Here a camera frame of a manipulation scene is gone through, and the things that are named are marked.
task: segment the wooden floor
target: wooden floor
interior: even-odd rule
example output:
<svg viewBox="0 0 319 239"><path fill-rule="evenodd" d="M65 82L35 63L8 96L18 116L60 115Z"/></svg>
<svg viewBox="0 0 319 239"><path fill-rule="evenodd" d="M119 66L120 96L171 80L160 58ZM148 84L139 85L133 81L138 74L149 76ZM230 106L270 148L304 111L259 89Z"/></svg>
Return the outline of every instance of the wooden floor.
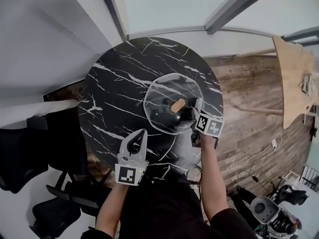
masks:
<svg viewBox="0 0 319 239"><path fill-rule="evenodd" d="M217 147L220 171L246 162L252 155L264 150L277 135L282 135L280 149L256 161L251 174L257 176L267 191L251 177L238 179L238 173L250 169L251 162L268 153L252 158L247 165L237 170L222 173L227 189L241 185L256 195L271 192L271 181L290 170L300 174L310 148L310 129L313 120L303 123L300 115L285 130L282 117L276 115L241 112L237 107L282 109L282 88L279 63L276 57L256 56L248 58L206 58L215 73L223 94L225 126Z"/></svg>

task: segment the person's left arm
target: person's left arm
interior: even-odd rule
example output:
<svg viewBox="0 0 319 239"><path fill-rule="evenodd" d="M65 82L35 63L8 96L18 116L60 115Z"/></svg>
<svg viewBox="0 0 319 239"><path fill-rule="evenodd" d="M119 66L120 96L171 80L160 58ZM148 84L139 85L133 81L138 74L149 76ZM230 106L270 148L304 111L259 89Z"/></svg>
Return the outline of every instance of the person's left arm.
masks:
<svg viewBox="0 0 319 239"><path fill-rule="evenodd" d="M96 230L103 231L114 238L128 189L129 185L115 183L99 211L95 225Z"/></svg>

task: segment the white cable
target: white cable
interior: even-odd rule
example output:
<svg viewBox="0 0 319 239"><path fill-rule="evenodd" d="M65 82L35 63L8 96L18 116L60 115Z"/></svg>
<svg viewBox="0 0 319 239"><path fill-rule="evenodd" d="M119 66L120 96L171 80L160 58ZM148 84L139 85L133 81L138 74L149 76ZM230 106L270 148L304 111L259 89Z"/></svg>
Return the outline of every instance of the white cable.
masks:
<svg viewBox="0 0 319 239"><path fill-rule="evenodd" d="M279 150L280 145L281 145L281 142L283 141L283 138L282 138L281 134L279 133L278 135L280 135L280 143L279 143L279 146L278 146L277 149L273 149L271 152ZM268 149L269 146L271 145L271 142L269 143L269 145L268 145L262 152L259 152L258 154L255 154L255 155L252 155L243 165L240 165L240 166L237 166L237 167L234 168L234 167L233 167L233 164L235 163L235 160L232 160L232 161L229 163L229 167L228 167L225 171L223 171L223 172L221 172L221 173L226 172L229 168L231 168L232 170L236 170L236 169L238 169L238 168L240 168L240 167L243 167L243 166L246 165L246 164L248 163L248 161L251 160L253 157L256 157L256 156L258 156L258 155L264 153L264 151L265 151L266 149Z"/></svg>

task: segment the transparent round lid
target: transparent round lid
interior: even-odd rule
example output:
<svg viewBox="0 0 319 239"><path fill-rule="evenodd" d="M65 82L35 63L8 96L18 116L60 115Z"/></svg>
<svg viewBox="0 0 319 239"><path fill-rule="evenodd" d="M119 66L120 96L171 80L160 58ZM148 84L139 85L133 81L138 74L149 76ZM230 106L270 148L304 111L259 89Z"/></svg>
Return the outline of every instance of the transparent round lid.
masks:
<svg viewBox="0 0 319 239"><path fill-rule="evenodd" d="M198 98L203 99L203 95L193 79L178 73L167 74L150 85L144 98L145 114L157 130L180 134L193 124L192 108Z"/></svg>

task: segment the black marble table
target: black marble table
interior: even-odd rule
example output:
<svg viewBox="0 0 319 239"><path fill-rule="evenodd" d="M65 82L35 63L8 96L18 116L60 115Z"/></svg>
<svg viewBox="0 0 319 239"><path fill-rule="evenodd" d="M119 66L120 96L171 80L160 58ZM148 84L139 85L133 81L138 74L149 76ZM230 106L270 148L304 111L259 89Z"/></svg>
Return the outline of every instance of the black marble table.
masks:
<svg viewBox="0 0 319 239"><path fill-rule="evenodd" d="M178 73L200 87L204 110L223 118L223 99L217 79L207 63L178 42L143 37L110 49L91 68L79 100L79 119L94 154L115 168L121 141L141 128L148 131L146 176L167 178L185 173L200 162L200 149L191 146L191 129L167 134L151 126L143 100L157 78ZM175 86L179 92L183 86Z"/></svg>

